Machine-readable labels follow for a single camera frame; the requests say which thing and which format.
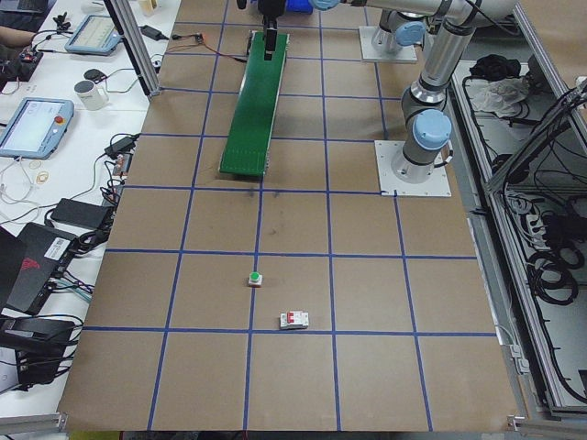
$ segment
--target light blue cap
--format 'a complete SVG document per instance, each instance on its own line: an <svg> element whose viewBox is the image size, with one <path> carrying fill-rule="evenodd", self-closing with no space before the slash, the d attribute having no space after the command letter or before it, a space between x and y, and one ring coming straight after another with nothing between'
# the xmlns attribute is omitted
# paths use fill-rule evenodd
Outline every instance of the light blue cap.
<svg viewBox="0 0 587 440"><path fill-rule="evenodd" d="M452 124L441 111L428 109L415 117L414 139L428 151L442 149L450 139Z"/></svg>
<svg viewBox="0 0 587 440"><path fill-rule="evenodd" d="M421 21L404 23L395 31L395 41L400 46L412 46L422 41L425 30L424 23Z"/></svg>
<svg viewBox="0 0 587 440"><path fill-rule="evenodd" d="M310 4L319 11L327 11L338 6L340 0L310 0Z"/></svg>

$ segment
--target red logo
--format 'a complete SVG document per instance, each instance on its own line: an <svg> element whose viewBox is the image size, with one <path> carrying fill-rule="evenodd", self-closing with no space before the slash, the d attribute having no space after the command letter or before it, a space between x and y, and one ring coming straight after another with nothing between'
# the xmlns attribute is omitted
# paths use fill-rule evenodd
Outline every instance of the red logo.
<svg viewBox="0 0 587 440"><path fill-rule="evenodd" d="M29 269L40 269L40 265L34 259L25 258L22 260L22 266L20 267L20 270L29 270Z"/></svg>

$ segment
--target person's arm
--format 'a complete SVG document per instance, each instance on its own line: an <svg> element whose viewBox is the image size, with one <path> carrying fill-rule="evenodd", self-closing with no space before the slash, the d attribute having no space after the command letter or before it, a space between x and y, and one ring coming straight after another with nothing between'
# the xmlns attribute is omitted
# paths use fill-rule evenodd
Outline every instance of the person's arm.
<svg viewBox="0 0 587 440"><path fill-rule="evenodd" d="M0 44L8 46L9 48L22 48L28 46L34 36L34 32L0 26Z"/></svg>

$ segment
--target green conveyor belt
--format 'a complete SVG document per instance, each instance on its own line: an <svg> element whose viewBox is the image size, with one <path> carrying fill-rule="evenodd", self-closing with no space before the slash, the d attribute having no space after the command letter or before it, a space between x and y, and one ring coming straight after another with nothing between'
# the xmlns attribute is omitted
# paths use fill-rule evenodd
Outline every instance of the green conveyor belt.
<svg viewBox="0 0 587 440"><path fill-rule="evenodd" d="M253 36L220 172L246 176L265 173L288 38L278 35L273 59L265 60L263 33Z"/></svg>

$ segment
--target white desk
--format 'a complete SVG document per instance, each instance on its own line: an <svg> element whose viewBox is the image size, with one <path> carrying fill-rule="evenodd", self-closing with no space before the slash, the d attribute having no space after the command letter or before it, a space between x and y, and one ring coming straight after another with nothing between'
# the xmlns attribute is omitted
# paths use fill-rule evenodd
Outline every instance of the white desk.
<svg viewBox="0 0 587 440"><path fill-rule="evenodd" d="M131 2L139 25L149 23L169 36L181 0L160 0L159 3L160 7L155 14L146 18L139 12L136 2ZM68 12L68 17L72 16L72 28L75 28L84 17L80 4L79 0L58 0L43 28L54 28L52 17L65 11ZM65 38L55 38L40 46L62 50L66 41ZM167 47L166 40L153 41L145 38L145 42L151 56L162 54ZM14 94L0 96L0 121L8 121L20 101L28 96L70 99L75 104L73 120L57 150L48 159L37 161L35 164L32 164L31 160L24 161L24 168L33 180L39 172L46 171L49 174L45 183L35 186L28 197L29 200L41 205L55 204L61 198L72 197L87 190L92 186L95 158L104 152L110 138L116 133L140 132L149 100L143 95L138 83L129 93L112 93L110 103L103 109L93 112L83 108L73 91L73 86L83 79L83 73L89 69L100 69L108 74L116 69L129 67L130 60L122 44L108 57L46 53L30 82L21 83L19 90ZM113 90L126 89L135 78L133 71L123 71L108 85ZM5 92L9 92L13 86L13 83L9 83ZM9 158L0 158L0 170L10 162ZM33 170L31 165L39 167ZM95 168L97 181L100 184L104 183L106 172L102 161L99 161ZM28 190L28 182L18 166L11 167L5 173L4 183L7 184L7 191L13 198L22 197ZM77 200L100 204L100 184L96 184L92 192ZM32 205L26 203L6 205L0 202L0 211L10 218L22 215L31 207ZM44 212L45 210L36 219L37 223L42 223ZM35 215L31 214L23 221L32 221L34 217ZM22 225L7 224L4 228L17 234ZM93 283L100 268L103 252L104 246L101 246L84 258L76 259L69 270L78 278ZM40 314L73 314L84 319L87 306L87 302L73 292L55 293L49 297ZM67 375L64 375L50 385L36 385L28 392L10 391L0 395L0 418L54 413L66 379Z"/></svg>

